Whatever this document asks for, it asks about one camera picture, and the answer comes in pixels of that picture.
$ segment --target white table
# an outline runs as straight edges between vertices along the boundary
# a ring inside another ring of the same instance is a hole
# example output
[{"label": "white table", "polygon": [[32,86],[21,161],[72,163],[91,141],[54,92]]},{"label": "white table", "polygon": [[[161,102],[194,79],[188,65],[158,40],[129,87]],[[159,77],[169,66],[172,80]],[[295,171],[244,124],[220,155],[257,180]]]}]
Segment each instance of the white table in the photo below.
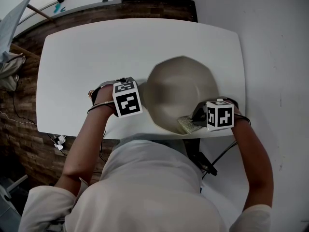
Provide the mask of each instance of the white table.
[{"label": "white table", "polygon": [[[103,81],[128,76],[140,85],[156,64],[182,55],[207,66],[220,95],[237,100],[240,110],[245,111],[244,68],[236,33],[179,20],[111,20],[70,28],[46,38],[37,85],[38,130],[77,136],[92,105],[90,90]],[[112,116],[105,138],[121,139],[136,133],[170,139],[232,134],[230,129],[201,129],[179,136],[155,125],[144,109],[135,116]]]}]

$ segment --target floor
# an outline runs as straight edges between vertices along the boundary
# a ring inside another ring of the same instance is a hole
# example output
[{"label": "floor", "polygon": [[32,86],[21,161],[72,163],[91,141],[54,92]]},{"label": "floor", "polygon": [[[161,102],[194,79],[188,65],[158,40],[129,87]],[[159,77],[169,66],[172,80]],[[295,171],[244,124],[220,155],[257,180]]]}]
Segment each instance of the floor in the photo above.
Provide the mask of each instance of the floor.
[{"label": "floor", "polygon": [[[168,18],[196,21],[193,2],[187,0],[124,0],[122,4],[88,9],[57,18],[23,34],[14,43],[34,54],[41,55],[46,36],[71,27],[123,18]],[[39,61],[27,58],[19,71],[19,82],[15,93],[0,91],[0,111],[11,119],[21,122],[33,120],[36,123],[36,86]],[[28,174],[28,188],[38,185],[54,185],[61,175],[65,156],[58,151],[46,133],[38,132],[35,125],[20,124],[0,115],[0,173],[12,180]],[[66,154],[74,142],[67,137]],[[117,140],[104,140],[103,156],[108,158]],[[91,183],[98,181],[104,162],[98,157]]]}]

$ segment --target person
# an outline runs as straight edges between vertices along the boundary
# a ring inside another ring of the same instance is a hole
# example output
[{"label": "person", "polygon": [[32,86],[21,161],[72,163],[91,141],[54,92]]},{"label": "person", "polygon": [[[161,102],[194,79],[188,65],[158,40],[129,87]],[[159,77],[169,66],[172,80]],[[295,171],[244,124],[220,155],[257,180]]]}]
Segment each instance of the person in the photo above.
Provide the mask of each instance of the person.
[{"label": "person", "polygon": [[[111,100],[112,85],[107,85],[99,90],[95,104]],[[19,231],[227,231],[216,207],[200,194],[202,171],[185,153],[163,144],[132,140],[120,145],[100,181],[88,187],[113,112],[108,106],[89,112],[55,186],[30,190]],[[273,199],[269,158],[245,119],[235,117],[232,131],[249,193],[230,231],[267,232]]]}]

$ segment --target white shirt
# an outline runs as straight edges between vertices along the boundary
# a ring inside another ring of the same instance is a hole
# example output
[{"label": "white shirt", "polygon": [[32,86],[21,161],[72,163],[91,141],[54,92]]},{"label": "white shirt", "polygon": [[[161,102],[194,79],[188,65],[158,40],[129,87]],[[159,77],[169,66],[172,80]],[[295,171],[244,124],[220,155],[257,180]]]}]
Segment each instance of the white shirt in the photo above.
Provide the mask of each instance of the white shirt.
[{"label": "white shirt", "polygon": [[[186,156],[150,141],[114,150],[99,182],[76,198],[67,190],[30,190],[19,231],[44,231],[65,218],[68,232],[225,232],[216,207],[200,194],[202,173]],[[267,232],[270,207],[244,211],[231,232]]]}]

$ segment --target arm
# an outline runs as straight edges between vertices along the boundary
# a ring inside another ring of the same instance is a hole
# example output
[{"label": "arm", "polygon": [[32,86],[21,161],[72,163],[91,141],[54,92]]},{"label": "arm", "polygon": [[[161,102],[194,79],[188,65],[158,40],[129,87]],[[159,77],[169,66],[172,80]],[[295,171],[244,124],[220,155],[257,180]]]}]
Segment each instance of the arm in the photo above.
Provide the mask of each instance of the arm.
[{"label": "arm", "polygon": [[232,132],[239,145],[249,181],[249,194],[243,210],[256,204],[266,204],[271,207],[274,181],[266,150],[246,120],[237,119],[235,116]]},{"label": "arm", "polygon": [[[112,89],[112,85],[101,88],[95,104],[112,101]],[[77,196],[81,185],[79,178],[88,183],[90,182],[97,162],[105,126],[112,114],[113,109],[108,106],[101,106],[89,112],[68,153],[62,175],[55,187],[66,189]]]}]

